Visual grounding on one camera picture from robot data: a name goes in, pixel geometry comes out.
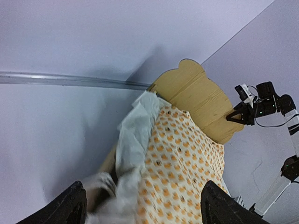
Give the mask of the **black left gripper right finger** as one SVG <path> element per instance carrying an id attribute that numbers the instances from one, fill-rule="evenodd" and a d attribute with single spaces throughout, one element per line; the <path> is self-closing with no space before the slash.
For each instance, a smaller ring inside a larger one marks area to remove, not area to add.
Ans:
<path id="1" fill-rule="evenodd" d="M 268 224 L 243 208 L 213 181 L 205 184 L 200 205 L 203 224 Z"/>

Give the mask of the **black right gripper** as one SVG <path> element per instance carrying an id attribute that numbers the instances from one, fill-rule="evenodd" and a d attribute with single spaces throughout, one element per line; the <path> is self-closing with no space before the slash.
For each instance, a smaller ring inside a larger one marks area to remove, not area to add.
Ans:
<path id="1" fill-rule="evenodd" d="M 234 112 L 226 116 L 226 121 L 252 126 L 256 118 L 280 111 L 277 103 L 279 96 L 272 82 L 258 84 L 254 89 L 257 94 L 253 94 L 255 96 L 253 107 L 241 101 L 234 107 Z"/>

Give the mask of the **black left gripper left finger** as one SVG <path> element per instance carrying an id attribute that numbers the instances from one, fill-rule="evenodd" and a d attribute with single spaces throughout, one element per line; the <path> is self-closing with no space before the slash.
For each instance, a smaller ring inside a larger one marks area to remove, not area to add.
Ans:
<path id="1" fill-rule="evenodd" d="M 82 182 L 75 181 L 48 205 L 17 224 L 83 224 L 87 198 Z"/>

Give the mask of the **wooden pet bed frame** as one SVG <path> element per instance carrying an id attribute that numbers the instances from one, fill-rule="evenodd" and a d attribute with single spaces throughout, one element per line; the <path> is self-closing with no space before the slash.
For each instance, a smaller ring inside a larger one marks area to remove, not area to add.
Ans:
<path id="1" fill-rule="evenodd" d="M 233 107 L 223 90 L 211 81 L 195 61 L 184 59 L 177 69 L 162 74 L 147 90 L 181 111 L 189 112 L 192 120 L 215 143 L 228 142 L 242 125 L 226 121 Z M 87 193 L 87 212 L 94 211 L 110 194 L 106 189 Z"/>

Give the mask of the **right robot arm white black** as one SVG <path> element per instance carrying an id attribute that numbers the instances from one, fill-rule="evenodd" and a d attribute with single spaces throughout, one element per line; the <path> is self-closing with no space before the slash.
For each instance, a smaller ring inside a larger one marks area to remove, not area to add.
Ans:
<path id="1" fill-rule="evenodd" d="M 243 130 L 225 145 L 224 179 L 249 211 L 280 223 L 299 213 L 299 109 L 272 82 L 235 87 L 239 103 L 226 117 Z"/>

